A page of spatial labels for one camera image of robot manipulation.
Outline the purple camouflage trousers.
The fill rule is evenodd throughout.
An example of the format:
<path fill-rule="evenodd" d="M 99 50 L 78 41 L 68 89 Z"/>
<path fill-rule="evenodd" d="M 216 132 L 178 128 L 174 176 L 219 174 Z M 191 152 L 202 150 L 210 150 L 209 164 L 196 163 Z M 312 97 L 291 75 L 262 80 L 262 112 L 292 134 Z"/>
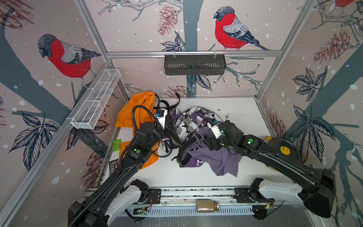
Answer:
<path fill-rule="evenodd" d="M 198 106 L 193 106 L 184 112 L 180 112 L 178 109 L 172 110 L 171 116 L 182 145 L 200 128 L 208 127 L 207 123 L 218 123 L 214 112 Z"/>

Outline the orange trousers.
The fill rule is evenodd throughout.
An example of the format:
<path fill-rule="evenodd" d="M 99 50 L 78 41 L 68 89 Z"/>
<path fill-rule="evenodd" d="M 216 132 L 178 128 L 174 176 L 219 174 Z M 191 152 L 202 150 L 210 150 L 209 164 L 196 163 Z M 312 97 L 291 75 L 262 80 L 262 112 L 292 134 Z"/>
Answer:
<path fill-rule="evenodd" d="M 149 112 L 156 113 L 155 101 L 156 95 L 153 92 L 135 94 L 118 113 L 115 126 L 132 129 L 132 133 L 135 135 L 135 127 L 140 129 L 143 123 L 155 121 L 149 114 Z"/>

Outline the plain purple garment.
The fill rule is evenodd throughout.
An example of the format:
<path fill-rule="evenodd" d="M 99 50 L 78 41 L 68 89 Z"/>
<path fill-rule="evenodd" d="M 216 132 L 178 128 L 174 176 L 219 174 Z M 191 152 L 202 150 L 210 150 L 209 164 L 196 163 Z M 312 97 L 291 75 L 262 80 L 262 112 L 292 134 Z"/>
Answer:
<path fill-rule="evenodd" d="M 213 132 L 208 127 L 202 127 L 195 133 L 203 134 L 207 136 L 208 139 L 214 138 Z M 211 170 L 217 176 L 224 176 L 226 174 L 231 174 L 235 177 L 238 176 L 238 164 L 241 161 L 242 156 L 231 149 L 221 148 L 217 151 L 210 150 L 205 141 L 205 146 L 198 149 L 197 152 L 199 152 L 197 157 L 205 160 L 206 164 L 209 164 Z"/>

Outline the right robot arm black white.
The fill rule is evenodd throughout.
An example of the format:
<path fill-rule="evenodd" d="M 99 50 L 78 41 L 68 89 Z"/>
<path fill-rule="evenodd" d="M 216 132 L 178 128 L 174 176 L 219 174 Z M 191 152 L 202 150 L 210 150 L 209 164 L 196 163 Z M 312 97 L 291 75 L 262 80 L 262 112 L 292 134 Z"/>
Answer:
<path fill-rule="evenodd" d="M 284 139 L 275 138 L 265 143 L 254 135 L 245 135 L 230 121 L 209 128 L 214 137 L 205 140 L 205 143 L 211 151 L 224 147 L 264 163 L 292 180 L 291 183 L 277 183 L 255 178 L 249 189 L 251 199 L 289 201 L 304 205 L 310 212 L 322 218 L 331 217 L 336 200 L 336 181 L 332 171 L 300 163 L 299 157 L 294 155 L 297 148 Z"/>

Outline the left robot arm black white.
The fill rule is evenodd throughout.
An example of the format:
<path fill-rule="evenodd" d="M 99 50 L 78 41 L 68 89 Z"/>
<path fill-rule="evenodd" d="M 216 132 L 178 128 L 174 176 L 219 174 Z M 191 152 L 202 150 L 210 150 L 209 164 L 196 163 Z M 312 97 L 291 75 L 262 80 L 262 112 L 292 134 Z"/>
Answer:
<path fill-rule="evenodd" d="M 121 153 L 118 167 L 104 183 L 82 203 L 74 202 L 68 211 L 69 227 L 107 227 L 129 206 L 147 200 L 148 185 L 140 180 L 126 183 L 153 155 L 153 148 L 165 137 L 178 136 L 173 132 L 171 108 L 158 108 L 152 113 L 144 106 L 135 106 L 131 118 L 135 121 L 137 109 L 145 110 L 153 122 L 137 126 L 133 122 L 134 137 Z"/>

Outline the small green packet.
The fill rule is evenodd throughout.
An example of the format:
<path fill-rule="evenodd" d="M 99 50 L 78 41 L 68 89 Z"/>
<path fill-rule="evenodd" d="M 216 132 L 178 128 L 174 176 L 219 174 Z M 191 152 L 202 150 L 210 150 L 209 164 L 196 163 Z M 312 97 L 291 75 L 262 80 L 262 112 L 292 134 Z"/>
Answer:
<path fill-rule="evenodd" d="M 119 139 L 119 140 L 114 140 L 114 141 L 113 141 L 113 149 L 112 149 L 112 151 L 113 151 L 113 152 L 120 150 L 120 147 L 121 147 L 121 141 L 122 141 L 121 139 Z"/>

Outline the yellow object beside spool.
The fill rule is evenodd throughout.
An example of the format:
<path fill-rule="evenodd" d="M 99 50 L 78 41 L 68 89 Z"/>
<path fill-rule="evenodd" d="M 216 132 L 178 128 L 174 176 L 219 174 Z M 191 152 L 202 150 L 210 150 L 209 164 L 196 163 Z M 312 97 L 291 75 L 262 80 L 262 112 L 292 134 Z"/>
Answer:
<path fill-rule="evenodd" d="M 264 141 L 265 143 L 269 143 L 271 140 L 272 140 L 272 138 L 271 138 L 270 136 L 267 136 L 267 137 L 265 137 L 265 138 L 263 139 L 263 141 Z"/>

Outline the dark candy packet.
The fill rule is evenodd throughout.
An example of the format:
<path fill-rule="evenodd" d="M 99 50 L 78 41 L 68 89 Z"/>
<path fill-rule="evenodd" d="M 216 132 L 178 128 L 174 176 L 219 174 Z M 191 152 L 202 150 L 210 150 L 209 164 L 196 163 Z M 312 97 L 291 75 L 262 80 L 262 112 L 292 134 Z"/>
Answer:
<path fill-rule="evenodd" d="M 119 160 L 118 159 L 114 159 L 114 160 L 111 160 L 109 161 L 109 172 L 110 172 L 110 175 L 117 169 L 119 165 Z"/>

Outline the black spool yellow hub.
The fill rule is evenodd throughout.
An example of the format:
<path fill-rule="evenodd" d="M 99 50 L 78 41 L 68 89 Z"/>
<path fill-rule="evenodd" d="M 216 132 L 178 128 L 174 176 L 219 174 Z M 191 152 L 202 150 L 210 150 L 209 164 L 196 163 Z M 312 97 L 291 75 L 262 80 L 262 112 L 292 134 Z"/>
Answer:
<path fill-rule="evenodd" d="M 291 142 L 281 138 L 274 138 L 268 142 L 268 145 L 280 156 L 290 161 L 300 162 L 301 155 L 297 147 Z"/>

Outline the black perforated metal shelf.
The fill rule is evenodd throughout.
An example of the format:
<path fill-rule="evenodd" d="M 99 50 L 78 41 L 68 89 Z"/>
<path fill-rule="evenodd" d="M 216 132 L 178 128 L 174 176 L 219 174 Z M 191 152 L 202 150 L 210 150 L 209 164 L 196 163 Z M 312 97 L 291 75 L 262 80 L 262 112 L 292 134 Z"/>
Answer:
<path fill-rule="evenodd" d="M 223 75 L 226 70 L 224 55 L 166 55 L 164 72 L 168 76 Z"/>

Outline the jar of grains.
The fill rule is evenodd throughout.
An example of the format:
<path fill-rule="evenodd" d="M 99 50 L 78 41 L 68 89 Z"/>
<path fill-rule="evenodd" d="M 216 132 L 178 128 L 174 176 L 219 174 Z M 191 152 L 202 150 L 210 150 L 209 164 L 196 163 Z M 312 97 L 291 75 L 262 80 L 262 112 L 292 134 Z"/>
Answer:
<path fill-rule="evenodd" d="M 220 210 L 220 206 L 216 200 L 197 200 L 196 209 L 198 213 L 215 213 Z"/>

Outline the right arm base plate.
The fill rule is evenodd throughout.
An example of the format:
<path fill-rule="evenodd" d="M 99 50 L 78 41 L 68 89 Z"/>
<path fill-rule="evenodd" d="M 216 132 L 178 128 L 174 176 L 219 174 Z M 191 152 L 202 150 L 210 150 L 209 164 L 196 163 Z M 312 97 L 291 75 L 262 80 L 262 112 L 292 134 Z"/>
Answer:
<path fill-rule="evenodd" d="M 258 190 L 247 187 L 234 188 L 234 199 L 238 203 L 274 203 L 274 199 L 265 198 Z"/>

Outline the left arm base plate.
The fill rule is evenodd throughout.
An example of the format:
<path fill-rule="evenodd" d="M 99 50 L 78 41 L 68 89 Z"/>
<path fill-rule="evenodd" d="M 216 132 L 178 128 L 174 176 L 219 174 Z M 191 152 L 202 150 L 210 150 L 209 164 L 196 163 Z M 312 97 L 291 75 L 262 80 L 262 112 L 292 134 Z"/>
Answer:
<path fill-rule="evenodd" d="M 161 201 L 161 189 L 151 188 L 148 189 L 146 195 L 142 195 L 140 200 L 134 204 L 160 204 Z"/>

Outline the horizontal aluminium frame bar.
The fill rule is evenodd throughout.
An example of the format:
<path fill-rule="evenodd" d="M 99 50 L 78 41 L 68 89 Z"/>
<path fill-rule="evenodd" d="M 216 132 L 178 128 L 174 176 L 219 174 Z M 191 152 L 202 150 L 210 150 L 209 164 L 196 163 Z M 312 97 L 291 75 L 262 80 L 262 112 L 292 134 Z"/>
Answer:
<path fill-rule="evenodd" d="M 243 50 L 243 51 L 184 51 L 184 52 L 108 52 L 109 59 L 121 58 L 161 58 L 167 55 L 224 55 L 225 57 L 279 57 L 280 50 Z"/>

